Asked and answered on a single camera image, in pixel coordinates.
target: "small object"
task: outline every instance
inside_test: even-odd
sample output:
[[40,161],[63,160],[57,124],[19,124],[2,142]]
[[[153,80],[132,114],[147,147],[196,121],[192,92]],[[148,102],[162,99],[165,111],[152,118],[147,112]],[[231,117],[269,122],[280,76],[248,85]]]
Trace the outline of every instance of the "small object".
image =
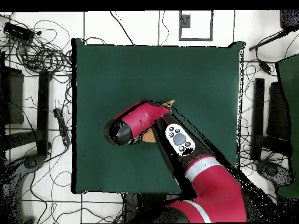
[[260,68],[267,74],[271,75],[271,68],[268,66],[268,64],[264,61],[259,62]]
[[[170,132],[171,128],[173,128],[173,130],[177,132],[177,134],[173,138],[170,137],[170,133],[173,133]],[[195,150],[194,141],[180,125],[170,124],[166,128],[165,135],[169,143],[179,156],[186,156]]]
[[34,39],[35,32],[24,27],[14,25],[12,23],[6,22],[3,32],[7,34],[12,40],[29,45]]
[[58,108],[55,108],[53,110],[53,113],[54,113],[54,117],[57,118],[57,120],[58,120],[59,132],[62,137],[63,145],[65,147],[69,147],[71,144],[71,141],[69,140],[68,131],[67,131],[67,127],[65,126],[63,114],[62,114],[61,110]]
[[256,171],[263,178],[270,180],[277,189],[282,186],[289,186],[292,183],[292,177],[289,170],[267,160],[255,162]]

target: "black border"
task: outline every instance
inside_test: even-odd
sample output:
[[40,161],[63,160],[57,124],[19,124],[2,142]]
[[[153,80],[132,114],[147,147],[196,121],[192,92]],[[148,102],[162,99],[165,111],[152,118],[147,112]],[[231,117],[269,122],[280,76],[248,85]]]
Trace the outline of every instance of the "black border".
[[[179,21],[181,16],[182,16],[182,10],[179,11]],[[213,41],[213,19],[214,19],[214,11],[211,10],[210,38],[182,38],[182,27],[179,24],[179,41]]]
[[76,38],[71,39],[72,45],[72,181],[71,181],[71,192],[76,192],[77,185],[77,44]]

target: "tangled wires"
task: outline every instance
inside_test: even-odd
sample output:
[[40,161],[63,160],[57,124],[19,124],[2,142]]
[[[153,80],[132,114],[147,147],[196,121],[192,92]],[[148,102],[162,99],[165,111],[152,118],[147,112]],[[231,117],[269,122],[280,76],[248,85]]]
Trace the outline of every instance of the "tangled wires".
[[[250,101],[252,102],[252,99],[251,97],[249,97],[247,95],[247,91],[253,81],[253,79],[255,78],[255,75],[261,71],[262,69],[259,69],[257,70],[256,69],[256,66],[254,65],[254,63],[259,63],[259,60],[258,59],[253,59],[249,62],[247,62],[246,64],[246,67],[244,69],[244,76],[246,76],[247,80],[248,80],[248,83],[246,84],[245,86],[245,89],[243,91],[243,95],[245,96],[245,100],[247,101]],[[271,67],[271,73],[274,72],[274,66],[272,64],[269,65],[269,67]],[[248,69],[251,68],[252,69],[252,72],[251,73],[248,73]],[[250,176],[254,171],[256,171],[256,169],[254,169],[253,165],[254,163],[256,162],[255,160],[251,160],[250,159],[250,149],[251,149],[251,142],[250,142],[250,137],[251,137],[251,131],[249,130],[251,128],[252,125],[249,125],[249,121],[246,119],[246,117],[244,116],[244,113],[248,113],[249,110],[252,110],[252,107],[248,107],[247,109],[243,110],[242,111],[242,130],[245,130],[246,133],[241,133],[241,151],[240,151],[240,159],[241,159],[241,168],[242,167],[248,167],[249,169],[251,169],[251,173],[250,174],[247,174],[247,176]],[[286,160],[287,158],[284,158],[284,156],[282,156],[281,158],[272,158],[275,153],[272,152],[271,150],[268,150],[268,149],[262,149],[263,152],[266,152],[267,153],[267,156],[266,156],[266,159],[265,160],[268,160],[268,161],[272,161],[272,162],[275,162],[277,161],[278,164],[281,163],[283,160]]]

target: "floor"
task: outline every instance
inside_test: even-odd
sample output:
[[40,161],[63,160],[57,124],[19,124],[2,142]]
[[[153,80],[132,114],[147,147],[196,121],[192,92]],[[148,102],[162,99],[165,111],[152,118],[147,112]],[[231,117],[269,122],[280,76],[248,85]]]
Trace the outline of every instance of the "floor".
[[[242,134],[243,144],[241,150],[248,150],[248,141],[245,135],[250,133],[251,125],[251,110],[252,105],[252,82],[255,78],[265,78],[265,101],[269,97],[269,86],[276,80],[275,77],[269,76],[262,71],[258,71],[259,67],[255,63],[255,52],[250,52],[248,48],[257,44],[261,39],[278,32],[280,28],[279,10],[214,10],[213,20],[213,41],[179,41],[178,29],[179,29],[179,11],[145,11],[145,12],[113,12],[115,17],[122,23],[126,32],[132,39],[134,44],[150,45],[150,46],[217,46],[227,47],[233,41],[246,42],[246,48],[244,52],[244,63],[247,66],[244,71],[244,90],[247,87],[246,95],[243,97],[242,108]],[[200,19],[201,16],[206,16],[206,19],[201,20],[209,22],[207,20],[208,15],[200,14],[200,11],[183,10],[183,14],[191,14],[192,20],[196,18]],[[101,38],[106,44],[131,44],[130,40],[125,35],[117,21],[106,12],[35,12],[35,13],[19,13],[16,12],[12,15],[12,19],[18,22],[24,23],[27,26],[33,28],[40,28],[42,31],[41,36],[53,41],[54,44],[64,47],[64,52],[71,49],[69,38],[77,37],[87,39],[89,37]],[[2,33],[3,25],[7,20],[0,17],[0,33]],[[191,30],[184,35],[190,35],[189,37],[203,37],[198,31],[199,29]],[[268,45],[265,45],[259,49],[258,56],[264,61],[275,62],[284,58],[287,47],[295,38],[298,33],[291,33],[287,37],[274,41]],[[99,39],[91,38],[88,40],[88,44],[100,44]],[[287,57],[299,53],[299,38],[295,39],[288,52]],[[16,65],[16,58],[11,57],[11,61],[7,61],[7,65],[11,67],[19,68],[23,70],[25,76],[29,76],[28,73],[20,66]],[[26,77],[24,86],[24,106],[34,107],[37,103],[37,78]],[[50,107],[52,110],[55,106],[59,106],[64,101],[64,93],[66,90],[66,84],[53,81],[50,85]],[[265,124],[264,130],[267,126],[267,103],[265,103]],[[27,114],[31,125],[36,128],[36,109],[24,108],[24,112]],[[68,111],[64,112],[64,118],[68,121],[71,118],[71,105],[68,105]],[[53,141],[53,150],[51,151],[52,157],[59,155],[64,146],[61,142],[61,138],[58,136],[58,123],[53,114],[50,113],[49,122],[49,141]],[[68,122],[68,127],[71,128],[71,120]],[[30,128],[26,119],[22,125],[11,125],[11,130],[7,130],[6,134],[24,131],[21,128]],[[34,153],[35,144],[25,145],[20,148],[7,151],[7,159],[17,159],[23,156],[29,149]],[[244,157],[247,157],[246,152],[242,153]],[[281,155],[275,154],[274,157],[280,159]],[[51,211],[55,211],[55,219],[57,223],[97,223],[99,221],[110,221],[119,215],[122,208],[122,198],[120,194],[109,194],[103,192],[88,192],[84,195],[74,195],[70,192],[71,183],[71,148],[68,152],[63,154],[59,159],[53,159],[51,163],[46,163],[40,170],[36,172],[36,178],[34,180],[33,191],[34,193],[48,202],[47,210],[41,217],[39,223],[54,222],[51,216]],[[266,193],[275,197],[274,188],[270,182],[261,178],[256,171],[254,171],[254,165],[246,166],[250,161],[242,159],[243,172],[252,180],[257,186],[262,188]],[[33,174],[27,176],[23,186],[22,196],[22,210],[25,216],[34,216],[35,223],[43,213],[46,205],[35,198],[29,190],[30,183],[33,180]]]

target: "black device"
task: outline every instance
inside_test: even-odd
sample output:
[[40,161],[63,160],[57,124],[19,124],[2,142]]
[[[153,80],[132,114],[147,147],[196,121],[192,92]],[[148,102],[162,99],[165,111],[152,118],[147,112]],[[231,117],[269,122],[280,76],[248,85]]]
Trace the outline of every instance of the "black device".
[[53,110],[53,113],[54,113],[54,117],[57,118],[57,120],[58,120],[59,132],[62,137],[63,145],[65,147],[69,147],[71,144],[71,141],[68,136],[68,130],[67,130],[67,127],[66,127],[66,124],[64,121],[63,114],[62,114],[61,110],[58,108],[55,108]]
[[34,31],[6,22],[3,32],[20,44],[29,45],[34,39]]
[[263,178],[270,180],[275,189],[282,186],[289,186],[293,183],[290,171],[278,164],[267,160],[258,160],[255,162],[255,165],[258,174]]
[[[21,70],[6,66],[4,73],[7,73],[6,77],[9,83],[5,86],[7,92],[7,101],[13,102],[20,108],[23,107],[23,84],[24,75]],[[22,124],[24,122],[23,112],[17,107],[9,104],[8,113],[5,118],[5,124]]]
[[177,194],[140,193],[124,196],[125,214],[123,223],[145,223],[155,218],[161,206],[176,200]]
[[264,118],[264,96],[265,96],[265,79],[256,78],[253,86],[253,105],[252,105],[252,139],[250,156],[253,160],[259,160],[262,154],[262,147],[256,145],[256,137],[263,135],[263,118]]
[[296,32],[299,30],[299,10],[280,10],[280,26],[283,29],[280,33],[275,36],[260,42],[249,48],[250,51],[257,49],[265,44],[268,44],[274,40],[280,39],[290,32]]
[[[262,78],[256,78],[253,87],[253,106],[252,106],[252,140],[250,156],[251,160],[260,160],[262,148],[270,149],[276,153],[280,153],[285,156],[291,156],[293,149],[290,140],[280,139],[279,136],[263,135],[263,109],[264,109],[264,92],[265,92],[265,80]],[[274,112],[270,112],[272,115],[270,119],[273,121],[277,118]]]
[[290,140],[291,128],[287,115],[287,103],[279,82],[272,82],[269,89],[269,116],[267,135]]
[[[29,173],[42,167],[51,148],[48,143],[48,87],[51,75],[40,72],[39,100],[37,105],[37,130],[5,135],[5,119],[8,114],[7,97],[9,73],[5,66],[5,52],[0,54],[0,222],[24,223],[20,209],[22,185]],[[8,163],[5,151],[36,142],[37,154],[21,157]]]
[[299,10],[281,10],[280,27],[282,29],[299,29]]

